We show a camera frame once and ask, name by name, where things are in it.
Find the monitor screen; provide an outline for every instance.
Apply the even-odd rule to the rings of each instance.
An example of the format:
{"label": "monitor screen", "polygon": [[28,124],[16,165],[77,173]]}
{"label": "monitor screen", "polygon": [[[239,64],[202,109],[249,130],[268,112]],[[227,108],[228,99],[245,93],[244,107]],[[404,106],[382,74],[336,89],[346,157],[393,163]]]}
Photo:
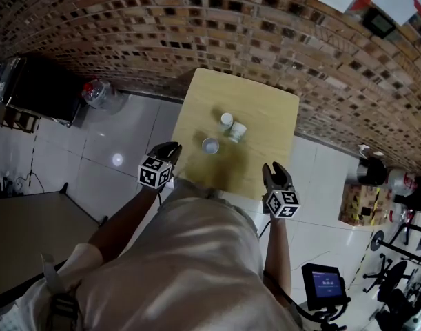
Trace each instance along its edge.
{"label": "monitor screen", "polygon": [[340,278],[337,274],[313,271],[313,279],[318,298],[342,296]]}

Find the white bottle cap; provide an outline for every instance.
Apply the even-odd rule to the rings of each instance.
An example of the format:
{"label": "white bottle cap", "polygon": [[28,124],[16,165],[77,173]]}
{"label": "white bottle cap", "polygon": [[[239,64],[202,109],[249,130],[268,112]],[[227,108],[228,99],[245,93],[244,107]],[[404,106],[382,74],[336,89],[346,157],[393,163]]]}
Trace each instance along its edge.
{"label": "white bottle cap", "polygon": [[230,113],[224,113],[221,115],[221,123],[224,125],[233,124],[233,116]]}

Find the black cable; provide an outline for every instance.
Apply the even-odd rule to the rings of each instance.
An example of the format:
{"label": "black cable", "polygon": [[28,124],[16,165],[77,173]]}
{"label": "black cable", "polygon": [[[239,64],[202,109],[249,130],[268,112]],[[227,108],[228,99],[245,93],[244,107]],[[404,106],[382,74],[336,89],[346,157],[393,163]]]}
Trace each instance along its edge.
{"label": "black cable", "polygon": [[268,228],[268,226],[270,225],[270,223],[271,223],[271,220],[269,220],[269,221],[267,222],[267,224],[265,225],[265,227],[264,227],[263,231],[259,234],[259,239],[260,239],[260,238],[264,235],[265,230]]}
{"label": "black cable", "polygon": [[34,172],[29,172],[29,173],[26,175],[26,177],[25,177],[25,178],[19,177],[19,178],[17,178],[17,179],[16,179],[16,184],[17,184],[17,185],[20,185],[19,191],[20,191],[20,190],[22,190],[22,188],[23,188],[23,183],[22,183],[22,184],[20,184],[20,183],[19,183],[19,179],[22,179],[23,181],[27,181],[27,180],[28,180],[28,177],[29,177],[30,175],[34,175],[34,176],[37,178],[37,181],[39,182],[39,184],[40,184],[40,186],[41,186],[41,188],[42,188],[43,193],[45,193],[45,189],[43,188],[42,182],[40,181],[40,179],[39,179],[39,177],[37,176],[37,174],[36,174],[36,173],[34,173]]}
{"label": "black cable", "polygon": [[[307,311],[305,311],[305,310],[303,310],[298,304],[296,304],[294,301],[293,301],[293,299],[291,299],[288,295],[287,295],[287,293],[285,293],[284,292],[284,290],[282,289],[282,287],[279,285],[279,283],[277,282],[277,280],[275,280],[271,275],[270,275],[270,273],[268,273],[267,271],[265,271],[264,270],[264,277],[267,277],[272,283],[273,283],[273,286],[275,287],[275,288],[277,288],[278,289],[278,291],[282,294],[282,296],[288,301],[288,303],[291,305],[291,304],[294,304],[295,305],[295,307],[296,307],[296,309],[297,309],[297,311],[298,311],[298,313],[300,314],[300,315],[302,315],[304,318],[306,318],[306,319],[308,319],[308,320],[310,320],[310,321],[313,321],[314,323],[323,323],[325,320],[323,320],[323,319],[318,319],[318,318],[316,318],[316,317],[314,317],[313,315],[311,315],[311,314],[309,314]],[[334,320],[336,320],[336,319],[338,319],[339,317],[341,317],[342,316],[342,314],[346,311],[346,309],[347,309],[347,307],[348,307],[348,303],[346,303],[346,304],[344,304],[343,306],[342,306],[342,309],[340,309],[340,311],[339,311],[339,313],[337,314],[337,315],[335,315],[334,317],[332,317],[332,318],[330,318],[329,320],[328,320],[328,322],[330,322],[330,321],[334,321]]]}

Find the person's right arm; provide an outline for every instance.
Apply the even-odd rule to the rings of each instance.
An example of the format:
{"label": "person's right arm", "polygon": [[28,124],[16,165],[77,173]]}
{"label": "person's right arm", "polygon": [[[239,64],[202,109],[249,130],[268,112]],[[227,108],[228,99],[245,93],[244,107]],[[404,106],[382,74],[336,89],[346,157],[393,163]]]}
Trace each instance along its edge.
{"label": "person's right arm", "polygon": [[[265,259],[265,272],[267,272],[289,296],[291,294],[291,268],[285,219],[276,219],[271,214],[270,221],[270,235],[267,257]],[[264,277],[264,284],[282,306],[289,306],[282,293],[267,277]]]}

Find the person's left arm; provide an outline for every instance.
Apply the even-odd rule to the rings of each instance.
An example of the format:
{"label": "person's left arm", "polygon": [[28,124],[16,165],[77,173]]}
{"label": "person's left arm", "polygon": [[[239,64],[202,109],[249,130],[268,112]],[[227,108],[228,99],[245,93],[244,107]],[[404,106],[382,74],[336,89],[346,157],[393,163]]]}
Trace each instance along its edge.
{"label": "person's left arm", "polygon": [[157,190],[143,186],[132,200],[92,235],[88,243],[100,250],[104,263],[117,258],[124,250],[157,194]]}

